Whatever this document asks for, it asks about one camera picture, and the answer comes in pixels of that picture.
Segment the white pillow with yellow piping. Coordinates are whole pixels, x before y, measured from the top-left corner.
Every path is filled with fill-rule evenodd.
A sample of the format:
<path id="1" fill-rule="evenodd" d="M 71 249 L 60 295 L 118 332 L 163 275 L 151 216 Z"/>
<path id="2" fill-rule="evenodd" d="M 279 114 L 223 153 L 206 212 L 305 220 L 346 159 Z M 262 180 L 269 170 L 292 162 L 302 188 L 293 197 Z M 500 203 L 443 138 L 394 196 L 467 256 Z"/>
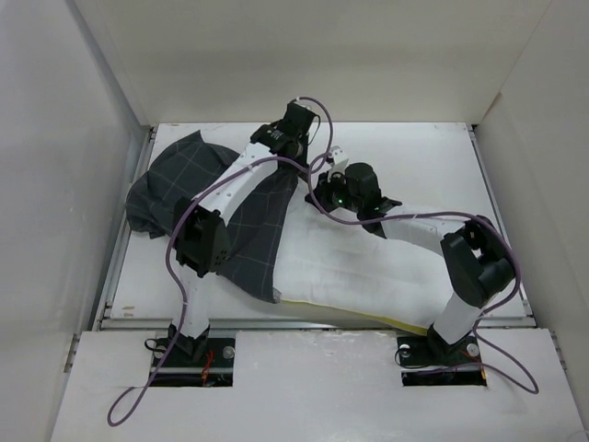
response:
<path id="1" fill-rule="evenodd" d="M 292 200 L 273 271 L 276 299 L 359 314 L 423 334 L 452 287 L 442 257 L 345 226 Z"/>

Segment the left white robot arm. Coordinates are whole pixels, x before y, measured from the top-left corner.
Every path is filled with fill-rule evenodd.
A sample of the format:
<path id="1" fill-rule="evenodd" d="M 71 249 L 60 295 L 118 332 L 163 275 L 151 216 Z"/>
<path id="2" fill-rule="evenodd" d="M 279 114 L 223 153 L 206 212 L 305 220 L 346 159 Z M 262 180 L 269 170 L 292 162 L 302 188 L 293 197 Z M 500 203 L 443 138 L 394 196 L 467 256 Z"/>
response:
<path id="1" fill-rule="evenodd" d="M 204 359 L 209 327 L 208 299 L 196 294 L 196 284 L 187 274 L 203 278 L 225 263 L 230 249 L 230 219 L 280 164 L 307 167 L 309 131 L 318 118 L 308 107 L 288 103 L 284 116 L 257 129 L 212 185 L 176 204 L 165 259 L 181 296 L 180 314 L 168 328 L 169 346 L 182 363 L 192 366 Z"/>

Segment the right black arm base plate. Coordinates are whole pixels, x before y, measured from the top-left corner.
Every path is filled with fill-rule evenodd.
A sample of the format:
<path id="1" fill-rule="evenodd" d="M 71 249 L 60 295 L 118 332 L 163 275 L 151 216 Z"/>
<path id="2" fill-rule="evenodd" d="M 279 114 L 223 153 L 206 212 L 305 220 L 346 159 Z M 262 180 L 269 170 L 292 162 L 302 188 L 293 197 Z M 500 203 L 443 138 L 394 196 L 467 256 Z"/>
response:
<path id="1" fill-rule="evenodd" d="M 425 336 L 400 336 L 394 354 L 401 367 L 404 387 L 486 387 L 479 366 L 480 350 L 474 336 L 467 336 L 453 349 L 437 354 Z"/>

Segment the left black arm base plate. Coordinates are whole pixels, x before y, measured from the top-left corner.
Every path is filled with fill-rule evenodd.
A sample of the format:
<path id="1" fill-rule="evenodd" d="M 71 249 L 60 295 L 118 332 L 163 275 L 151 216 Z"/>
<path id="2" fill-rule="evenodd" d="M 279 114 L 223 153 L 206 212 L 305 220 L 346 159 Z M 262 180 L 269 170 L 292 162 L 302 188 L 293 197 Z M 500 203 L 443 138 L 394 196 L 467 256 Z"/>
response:
<path id="1" fill-rule="evenodd" d="M 194 360 L 179 349 L 171 350 L 151 387 L 226 388 L 233 386 L 236 339 L 212 337 Z"/>

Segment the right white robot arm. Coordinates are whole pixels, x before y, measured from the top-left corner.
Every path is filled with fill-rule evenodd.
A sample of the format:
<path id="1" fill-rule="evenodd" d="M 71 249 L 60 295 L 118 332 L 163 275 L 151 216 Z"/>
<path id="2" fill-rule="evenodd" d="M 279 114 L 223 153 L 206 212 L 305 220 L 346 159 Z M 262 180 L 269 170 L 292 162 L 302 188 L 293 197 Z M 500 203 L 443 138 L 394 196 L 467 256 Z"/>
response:
<path id="1" fill-rule="evenodd" d="M 510 251 L 488 219 L 387 198 L 366 163 L 321 173 L 306 201 L 323 214 L 347 210 L 365 231 L 444 259 L 453 293 L 426 337 L 426 351 L 436 362 L 448 362 L 458 354 L 488 303 L 516 279 Z"/>

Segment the dark grey checked pillowcase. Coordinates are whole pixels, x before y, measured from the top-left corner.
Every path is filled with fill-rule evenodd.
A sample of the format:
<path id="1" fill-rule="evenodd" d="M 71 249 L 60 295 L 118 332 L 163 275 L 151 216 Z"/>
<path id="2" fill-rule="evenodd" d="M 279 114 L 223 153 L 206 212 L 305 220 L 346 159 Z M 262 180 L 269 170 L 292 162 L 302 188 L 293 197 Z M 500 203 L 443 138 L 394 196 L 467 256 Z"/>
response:
<path id="1" fill-rule="evenodd" d="M 237 157 L 225 146 L 205 142 L 199 131 L 169 145 L 127 194 L 125 211 L 131 230 L 151 238 L 170 235 L 176 202 L 208 188 Z M 293 169 L 278 169 L 240 205 L 227 226 L 231 249 L 217 274 L 264 302 L 278 301 L 274 266 L 297 184 Z"/>

